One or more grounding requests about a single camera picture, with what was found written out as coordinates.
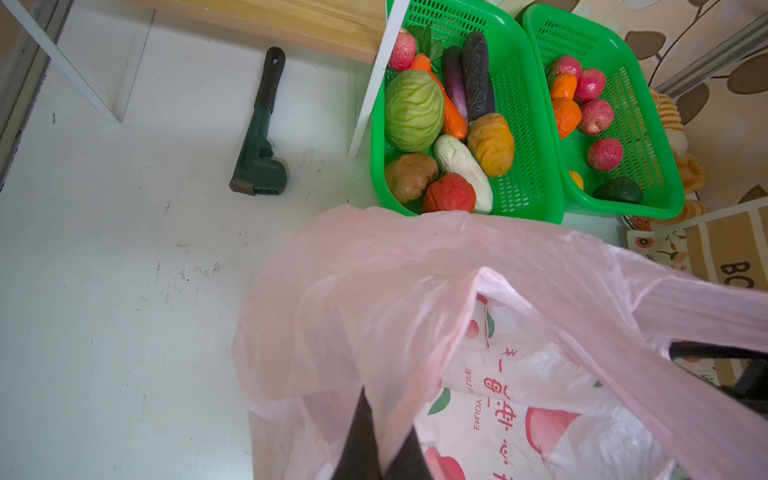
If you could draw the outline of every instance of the white metal frame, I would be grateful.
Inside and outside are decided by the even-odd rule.
[[[27,31],[27,33],[32,36],[35,41],[40,45],[40,48],[42,48],[46,54],[48,54],[48,57],[51,59],[51,61],[56,64],[57,67],[64,73],[64,75],[69,78],[69,80],[72,82],[72,84],[82,93],[90,102],[91,104],[96,107],[96,110],[101,114],[102,117],[106,118],[109,121],[114,121],[120,123],[120,121],[115,117],[114,113],[112,113],[112,110],[109,109],[109,107],[101,100],[101,98],[96,94],[93,88],[85,81],[85,79],[80,75],[80,72],[70,63],[70,61],[65,57],[63,53],[61,53],[61,50],[58,49],[56,44],[48,37],[48,34],[45,33],[45,30],[43,30],[40,25],[35,21],[35,19],[27,12],[27,9],[24,8],[24,6],[19,3],[18,0],[0,0],[2,1],[3,5],[5,5],[8,10],[11,12],[11,15],[16,17],[16,20],[20,24],[22,24],[22,27],[24,27],[24,30]]]
[[[373,64],[373,71],[371,72],[371,79],[368,81],[366,96],[362,100],[362,107],[360,108],[360,115],[357,118],[355,133],[352,136],[352,143],[349,146],[349,158],[357,156],[357,151],[360,148],[360,142],[362,141],[362,135],[366,131],[368,121],[371,119],[373,103],[376,101],[379,87],[381,87],[382,81],[384,80],[386,65],[389,62],[389,57],[392,55],[392,50],[395,48],[397,34],[400,32],[402,21],[406,18],[406,12],[408,11],[410,3],[411,0],[395,0],[395,3],[392,4],[392,11],[387,17],[384,36],[382,37],[381,44],[379,44],[379,52],[376,54],[376,61]]]

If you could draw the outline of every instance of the green plastic basket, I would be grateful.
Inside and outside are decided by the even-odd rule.
[[[409,25],[431,25],[432,39],[441,40],[446,48],[463,46],[472,31],[485,34],[496,111],[504,115],[515,137],[511,170],[490,179],[494,196],[491,214],[560,223],[564,198],[546,113],[549,102],[541,91],[540,65],[520,25],[482,0],[412,0],[403,23]],[[409,205],[409,209],[401,205],[384,179],[384,167],[402,155],[384,135],[384,89],[394,77],[388,70],[373,108],[371,180],[382,207],[416,215],[419,206]],[[427,154],[433,154],[431,148]]]
[[[616,217],[638,215],[667,219],[683,209],[685,193],[669,140],[664,133],[653,98],[632,50],[608,28],[586,18],[547,5],[533,5],[523,16],[523,28],[541,59],[538,66],[541,92],[549,102],[545,69],[563,55],[576,57],[584,68],[599,68],[607,84],[600,98],[614,108],[614,123],[600,135],[574,131],[560,140],[552,108],[547,110],[565,192],[565,209],[576,214]],[[587,165],[587,150],[598,139],[617,138],[624,158],[611,172]],[[571,179],[574,170],[584,179],[584,191]],[[610,178],[629,177],[643,189],[638,205],[599,200],[590,196]]]

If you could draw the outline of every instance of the wooden shelf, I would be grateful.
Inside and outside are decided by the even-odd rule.
[[[128,1],[368,63],[386,26],[384,0]]]

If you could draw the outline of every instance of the potato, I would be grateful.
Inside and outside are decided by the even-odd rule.
[[[403,205],[421,197],[437,176],[435,159],[419,153],[405,154],[384,168],[389,190]]]

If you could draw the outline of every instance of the white table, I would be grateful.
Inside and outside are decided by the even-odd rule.
[[[317,214],[377,203],[366,153],[346,157],[347,60],[289,45],[270,125],[288,187],[230,191],[271,45],[158,13],[122,124],[49,68],[0,193],[0,478],[252,478],[243,298]]]

